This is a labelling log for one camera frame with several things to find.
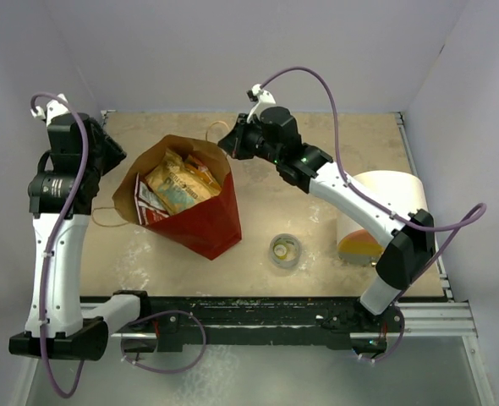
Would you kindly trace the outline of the red white snack packet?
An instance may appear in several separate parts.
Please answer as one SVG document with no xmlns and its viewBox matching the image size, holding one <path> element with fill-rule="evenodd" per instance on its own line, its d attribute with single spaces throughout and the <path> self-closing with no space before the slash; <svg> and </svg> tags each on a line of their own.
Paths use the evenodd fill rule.
<svg viewBox="0 0 499 406">
<path fill-rule="evenodd" d="M 150 226 L 169 217 L 161 200 L 139 173 L 135 177 L 134 203 L 141 226 Z"/>
</svg>

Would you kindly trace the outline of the red brown paper bag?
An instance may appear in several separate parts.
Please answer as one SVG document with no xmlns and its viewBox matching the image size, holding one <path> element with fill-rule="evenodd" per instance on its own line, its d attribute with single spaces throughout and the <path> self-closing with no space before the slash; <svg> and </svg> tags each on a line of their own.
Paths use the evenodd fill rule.
<svg viewBox="0 0 499 406">
<path fill-rule="evenodd" d="M 224 152 L 216 144 L 174 134 L 164 136 L 136 157 L 112 195 L 113 208 L 124 222 L 140 224 L 134 202 L 136 176 L 150 173 L 167 149 L 203 161 L 222 190 L 209 200 L 145 228 L 214 260 L 242 239 L 232 171 Z"/>
</svg>

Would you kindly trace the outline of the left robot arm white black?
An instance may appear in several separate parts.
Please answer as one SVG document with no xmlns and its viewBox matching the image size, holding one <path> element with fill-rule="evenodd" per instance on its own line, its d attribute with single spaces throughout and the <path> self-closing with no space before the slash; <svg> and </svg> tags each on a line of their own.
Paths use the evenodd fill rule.
<svg viewBox="0 0 499 406">
<path fill-rule="evenodd" d="M 93 117 L 82 113 L 80 118 L 88 137 L 82 180 L 76 179 L 82 157 L 80 129 L 74 117 L 64 113 L 47 125 L 50 148 L 28 186 L 36 242 L 34 289 L 24 330 L 8 341 L 13 355 L 97 361 L 112 333 L 124 325 L 143 332 L 153 320 L 144 291 L 117 291 L 92 312 L 81 310 L 81 256 L 92 201 L 101 177 L 126 154 Z"/>
</svg>

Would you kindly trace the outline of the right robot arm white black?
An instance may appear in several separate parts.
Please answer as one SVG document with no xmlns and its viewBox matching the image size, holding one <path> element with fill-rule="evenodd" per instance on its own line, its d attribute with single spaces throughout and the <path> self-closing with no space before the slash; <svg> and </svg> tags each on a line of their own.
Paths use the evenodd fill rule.
<svg viewBox="0 0 499 406">
<path fill-rule="evenodd" d="M 239 114 L 233 129 L 218 141 L 233 159 L 259 157 L 275 165 L 280 177 L 350 217 L 383 247 L 376 278 L 359 298 L 356 324 L 374 331 L 385 320 L 385 310 L 423 272 L 435 253 L 432 215 L 419 209 L 405 225 L 390 214 L 391 205 L 379 202 L 353 177 L 339 170 L 332 157 L 304 143 L 297 121 L 285 107 L 268 107 L 258 116 Z"/>
</svg>

